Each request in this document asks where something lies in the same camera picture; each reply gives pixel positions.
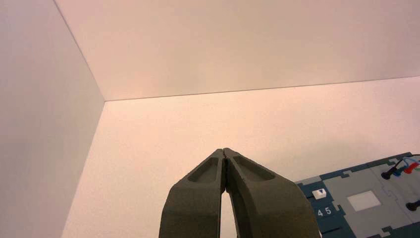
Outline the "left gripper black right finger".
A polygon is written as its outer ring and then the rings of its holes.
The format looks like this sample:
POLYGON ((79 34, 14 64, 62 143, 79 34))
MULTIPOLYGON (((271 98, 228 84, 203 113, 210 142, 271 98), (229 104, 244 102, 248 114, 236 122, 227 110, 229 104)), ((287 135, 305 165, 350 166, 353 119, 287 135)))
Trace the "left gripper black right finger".
POLYGON ((314 210, 289 179, 224 148, 226 191, 239 238, 319 238, 314 210))

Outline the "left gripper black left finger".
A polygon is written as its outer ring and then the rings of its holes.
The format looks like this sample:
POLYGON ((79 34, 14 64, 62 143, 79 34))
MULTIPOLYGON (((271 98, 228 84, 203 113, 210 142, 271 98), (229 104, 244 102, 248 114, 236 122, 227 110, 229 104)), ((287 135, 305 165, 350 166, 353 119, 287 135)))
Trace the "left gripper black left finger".
POLYGON ((218 238, 226 188, 224 151, 216 149, 172 186, 162 210, 161 238, 218 238))

